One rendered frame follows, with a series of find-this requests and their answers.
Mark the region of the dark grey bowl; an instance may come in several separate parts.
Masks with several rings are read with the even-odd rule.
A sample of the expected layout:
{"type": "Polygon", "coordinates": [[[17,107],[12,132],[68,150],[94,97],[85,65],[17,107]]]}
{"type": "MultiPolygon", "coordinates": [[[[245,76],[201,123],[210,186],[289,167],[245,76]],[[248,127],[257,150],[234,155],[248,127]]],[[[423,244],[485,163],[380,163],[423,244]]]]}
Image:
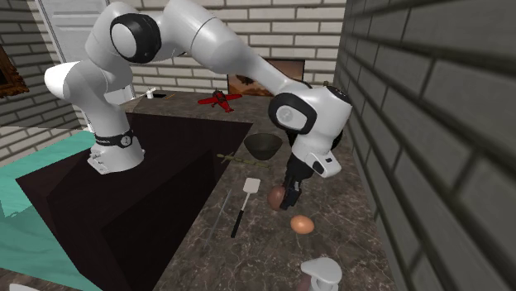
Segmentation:
{"type": "Polygon", "coordinates": [[[270,133],[256,133],[244,140],[249,153],[257,160],[270,160],[283,145],[283,141],[270,133]]]}

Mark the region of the green plant stalk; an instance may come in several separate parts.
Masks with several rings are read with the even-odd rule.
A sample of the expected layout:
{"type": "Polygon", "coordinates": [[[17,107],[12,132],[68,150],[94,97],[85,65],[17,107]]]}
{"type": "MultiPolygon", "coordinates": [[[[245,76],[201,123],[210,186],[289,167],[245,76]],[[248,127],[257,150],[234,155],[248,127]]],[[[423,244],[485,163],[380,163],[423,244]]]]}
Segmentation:
{"type": "Polygon", "coordinates": [[[254,165],[254,166],[261,167],[261,168],[270,169],[269,165],[261,163],[261,162],[258,162],[258,161],[255,161],[255,160],[244,160],[244,159],[236,157],[234,155],[216,154],[216,156],[217,156],[217,158],[221,158],[222,159],[221,164],[223,164],[226,161],[235,161],[235,162],[243,163],[243,164],[246,164],[246,165],[254,165]]]}

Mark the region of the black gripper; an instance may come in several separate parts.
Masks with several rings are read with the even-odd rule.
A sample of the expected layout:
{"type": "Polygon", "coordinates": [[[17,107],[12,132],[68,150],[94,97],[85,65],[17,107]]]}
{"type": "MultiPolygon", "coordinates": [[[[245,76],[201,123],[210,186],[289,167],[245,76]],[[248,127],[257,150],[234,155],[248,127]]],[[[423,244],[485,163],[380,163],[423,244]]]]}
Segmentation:
{"type": "Polygon", "coordinates": [[[302,193],[301,183],[305,179],[312,177],[313,169],[306,165],[302,160],[292,153],[286,165],[284,178],[283,197],[279,208],[287,210],[291,205],[295,205],[302,193]]]}

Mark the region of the dark robot stand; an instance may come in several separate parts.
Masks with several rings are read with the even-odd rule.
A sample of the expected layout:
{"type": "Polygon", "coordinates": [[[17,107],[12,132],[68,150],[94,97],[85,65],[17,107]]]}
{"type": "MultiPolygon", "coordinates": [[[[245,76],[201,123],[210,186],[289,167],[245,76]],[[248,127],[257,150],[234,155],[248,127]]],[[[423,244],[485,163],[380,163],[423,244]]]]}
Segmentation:
{"type": "Polygon", "coordinates": [[[102,291],[152,291],[221,178],[246,122],[132,113],[145,151],[100,174],[83,150],[18,179],[79,273],[102,291]]]}

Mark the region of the teal rug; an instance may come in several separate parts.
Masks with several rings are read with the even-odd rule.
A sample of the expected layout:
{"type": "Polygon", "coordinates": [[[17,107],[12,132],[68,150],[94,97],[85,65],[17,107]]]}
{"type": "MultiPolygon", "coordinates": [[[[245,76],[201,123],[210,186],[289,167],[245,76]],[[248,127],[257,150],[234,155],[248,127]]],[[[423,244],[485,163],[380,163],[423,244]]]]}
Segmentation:
{"type": "Polygon", "coordinates": [[[19,160],[0,162],[0,267],[82,291],[101,291],[83,277],[23,193],[16,179],[93,145],[79,131],[19,160]]]}

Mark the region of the grey door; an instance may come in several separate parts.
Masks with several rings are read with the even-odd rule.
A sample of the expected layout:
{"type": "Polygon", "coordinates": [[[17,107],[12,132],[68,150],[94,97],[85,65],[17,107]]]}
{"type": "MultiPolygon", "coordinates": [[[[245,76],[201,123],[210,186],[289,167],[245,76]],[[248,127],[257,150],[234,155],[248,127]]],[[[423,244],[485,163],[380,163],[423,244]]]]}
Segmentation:
{"type": "Polygon", "coordinates": [[[111,0],[35,1],[60,62],[87,59],[86,41],[90,34],[103,37],[101,43],[117,54],[112,46],[111,19],[102,20],[99,28],[94,26],[111,0]]]}

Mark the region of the orange brown egg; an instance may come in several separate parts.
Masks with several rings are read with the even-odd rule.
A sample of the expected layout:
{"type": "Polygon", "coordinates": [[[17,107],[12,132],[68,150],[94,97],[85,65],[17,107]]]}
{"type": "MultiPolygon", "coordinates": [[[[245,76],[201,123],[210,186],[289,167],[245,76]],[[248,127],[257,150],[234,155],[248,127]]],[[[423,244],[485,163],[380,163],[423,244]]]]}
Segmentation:
{"type": "Polygon", "coordinates": [[[315,228],[314,222],[303,215],[293,216],[290,220],[290,226],[294,232],[302,235],[312,232],[315,228]]]}

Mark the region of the red toy airplane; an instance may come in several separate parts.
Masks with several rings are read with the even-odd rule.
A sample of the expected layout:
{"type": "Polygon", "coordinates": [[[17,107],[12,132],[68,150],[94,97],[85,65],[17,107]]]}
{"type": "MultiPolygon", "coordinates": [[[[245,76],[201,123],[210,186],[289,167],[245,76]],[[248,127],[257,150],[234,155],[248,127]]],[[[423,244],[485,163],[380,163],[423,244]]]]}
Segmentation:
{"type": "Polygon", "coordinates": [[[211,107],[219,105],[225,112],[233,112],[228,102],[241,97],[241,94],[225,94],[223,91],[216,89],[212,97],[198,100],[198,104],[210,104],[211,107]]]}

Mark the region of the orange brown wall picture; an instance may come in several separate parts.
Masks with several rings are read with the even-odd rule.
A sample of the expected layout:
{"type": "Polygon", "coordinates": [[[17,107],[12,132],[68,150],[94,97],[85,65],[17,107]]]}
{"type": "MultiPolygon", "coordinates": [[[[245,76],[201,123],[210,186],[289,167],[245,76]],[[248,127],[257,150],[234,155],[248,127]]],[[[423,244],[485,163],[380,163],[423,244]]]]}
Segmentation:
{"type": "MultiPolygon", "coordinates": [[[[265,58],[270,64],[292,79],[303,80],[305,60],[265,58]]],[[[229,94],[273,97],[264,86],[242,75],[228,75],[227,88],[229,94]]]]}

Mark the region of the thin grey metal rod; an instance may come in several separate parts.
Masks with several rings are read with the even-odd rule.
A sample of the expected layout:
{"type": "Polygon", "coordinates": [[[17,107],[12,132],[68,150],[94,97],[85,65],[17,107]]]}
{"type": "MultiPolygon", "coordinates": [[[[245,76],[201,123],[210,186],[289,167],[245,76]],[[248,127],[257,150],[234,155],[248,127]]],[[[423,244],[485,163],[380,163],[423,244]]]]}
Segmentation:
{"type": "Polygon", "coordinates": [[[228,190],[228,192],[227,192],[227,196],[225,197],[224,202],[223,202],[222,206],[220,207],[220,210],[219,210],[219,213],[218,213],[218,215],[217,215],[217,218],[216,218],[215,222],[213,223],[213,226],[212,226],[212,227],[211,227],[211,229],[210,229],[210,232],[209,232],[209,234],[208,234],[208,238],[207,238],[207,240],[205,241],[205,243],[204,243],[204,245],[203,245],[203,248],[206,248],[206,247],[208,246],[208,244],[209,244],[209,242],[210,242],[210,240],[211,240],[211,238],[212,238],[212,236],[213,236],[213,233],[215,232],[215,229],[216,229],[216,227],[217,227],[217,224],[218,224],[218,222],[219,222],[219,220],[220,220],[220,217],[221,217],[221,215],[222,215],[222,212],[223,212],[223,210],[224,210],[224,208],[225,208],[225,206],[226,206],[226,204],[227,204],[227,201],[228,201],[228,199],[229,199],[229,198],[230,198],[230,196],[231,196],[231,193],[232,193],[232,189],[229,189],[229,190],[228,190]]]}

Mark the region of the dark framed wall picture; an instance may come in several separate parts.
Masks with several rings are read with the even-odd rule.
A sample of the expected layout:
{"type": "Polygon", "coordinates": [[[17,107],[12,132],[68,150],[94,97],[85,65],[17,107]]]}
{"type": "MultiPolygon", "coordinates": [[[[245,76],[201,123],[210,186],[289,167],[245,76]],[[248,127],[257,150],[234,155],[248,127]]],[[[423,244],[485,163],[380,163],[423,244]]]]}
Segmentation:
{"type": "Polygon", "coordinates": [[[28,93],[22,76],[10,61],[7,53],[0,45],[0,98],[28,93]]]}

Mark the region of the dark brown egg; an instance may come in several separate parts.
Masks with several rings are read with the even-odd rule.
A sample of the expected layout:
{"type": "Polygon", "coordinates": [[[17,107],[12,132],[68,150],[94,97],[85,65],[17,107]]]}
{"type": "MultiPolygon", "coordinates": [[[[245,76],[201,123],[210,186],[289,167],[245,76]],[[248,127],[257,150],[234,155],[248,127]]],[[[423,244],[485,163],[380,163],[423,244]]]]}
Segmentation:
{"type": "Polygon", "coordinates": [[[285,189],[281,185],[274,186],[267,195],[267,203],[270,208],[279,211],[284,199],[285,189]]]}

